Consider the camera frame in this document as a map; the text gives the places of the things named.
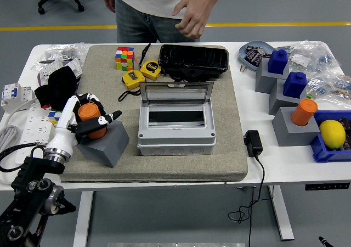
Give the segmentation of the person's left hand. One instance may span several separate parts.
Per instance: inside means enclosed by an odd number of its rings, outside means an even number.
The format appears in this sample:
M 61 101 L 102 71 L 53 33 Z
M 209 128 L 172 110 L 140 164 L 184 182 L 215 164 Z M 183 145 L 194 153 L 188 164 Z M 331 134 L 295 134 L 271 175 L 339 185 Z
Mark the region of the person's left hand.
M 180 23 L 175 25 L 176 29 L 187 38 L 200 38 L 213 6 L 213 0 L 181 0 L 172 11 L 172 15 L 176 16 L 186 8 Z

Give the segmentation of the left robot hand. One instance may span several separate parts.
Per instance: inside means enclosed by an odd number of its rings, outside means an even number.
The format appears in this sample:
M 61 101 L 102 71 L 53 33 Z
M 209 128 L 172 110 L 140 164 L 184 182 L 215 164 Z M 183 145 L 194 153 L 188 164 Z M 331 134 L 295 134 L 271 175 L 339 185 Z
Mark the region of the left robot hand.
M 119 110 L 107 114 L 99 99 L 91 93 L 72 96 L 61 113 L 55 136 L 45 148 L 44 158 L 68 161 L 81 137 L 102 138 L 107 133 L 107 126 L 121 114 Z

